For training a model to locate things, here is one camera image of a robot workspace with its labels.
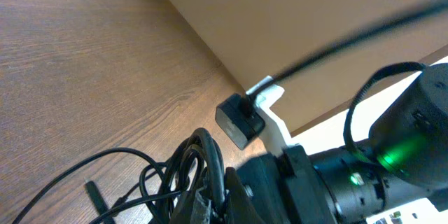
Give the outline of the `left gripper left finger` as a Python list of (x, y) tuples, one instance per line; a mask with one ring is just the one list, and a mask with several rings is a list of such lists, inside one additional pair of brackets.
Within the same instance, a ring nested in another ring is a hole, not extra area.
[(203, 183), (181, 194), (169, 224), (210, 224), (212, 211), (210, 185)]

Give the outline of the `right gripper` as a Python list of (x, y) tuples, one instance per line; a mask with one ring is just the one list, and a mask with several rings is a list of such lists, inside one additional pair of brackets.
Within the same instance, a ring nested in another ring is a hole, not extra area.
[(319, 182), (302, 146), (283, 150), (280, 157), (252, 157), (237, 168), (249, 201), (266, 223), (336, 223)]

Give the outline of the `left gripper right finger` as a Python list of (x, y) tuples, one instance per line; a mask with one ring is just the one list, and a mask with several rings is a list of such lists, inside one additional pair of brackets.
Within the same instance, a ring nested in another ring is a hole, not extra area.
[(228, 190), (225, 223), (265, 224), (252, 205), (233, 167), (227, 167), (225, 170), (225, 189)]

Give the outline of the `black USB cable thin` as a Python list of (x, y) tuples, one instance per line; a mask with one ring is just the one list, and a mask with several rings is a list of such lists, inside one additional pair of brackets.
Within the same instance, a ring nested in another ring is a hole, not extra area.
[(158, 193), (177, 143), (154, 148), (16, 148), (1, 155), (2, 223), (90, 223), (98, 217), (85, 190), (94, 181), (109, 206), (141, 193), (141, 171), (155, 163), (148, 183)]

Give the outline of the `black USB cable thick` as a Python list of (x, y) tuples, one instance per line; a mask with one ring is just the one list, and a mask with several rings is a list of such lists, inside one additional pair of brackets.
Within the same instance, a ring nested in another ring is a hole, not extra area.
[[(224, 217), (226, 207), (226, 195), (224, 187), (224, 171), (222, 166), (222, 157), (218, 154), (218, 147), (216, 142), (204, 128), (196, 129), (190, 137), (191, 140), (199, 139), (202, 150), (205, 156), (208, 172), (209, 172), (209, 188), (211, 191), (212, 202), (214, 203), (215, 212), (222, 218)], [(161, 195), (143, 196), (138, 199), (133, 199), (121, 205), (113, 207), (112, 209), (100, 214), (91, 224), (97, 224), (104, 221), (107, 217), (112, 217), (114, 214), (121, 213), (132, 207), (140, 204), (152, 203), (158, 200), (166, 200), (179, 195), (181, 192), (168, 192)]]

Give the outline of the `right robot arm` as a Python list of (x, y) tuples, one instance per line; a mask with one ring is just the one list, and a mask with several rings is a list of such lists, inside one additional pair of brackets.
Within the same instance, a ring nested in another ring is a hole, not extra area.
[(447, 208), (447, 65), (406, 62), (367, 82), (407, 71), (418, 77), (354, 141), (309, 155), (301, 145), (280, 156), (251, 158), (237, 170), (233, 223), (364, 223), (368, 217), (426, 198)]

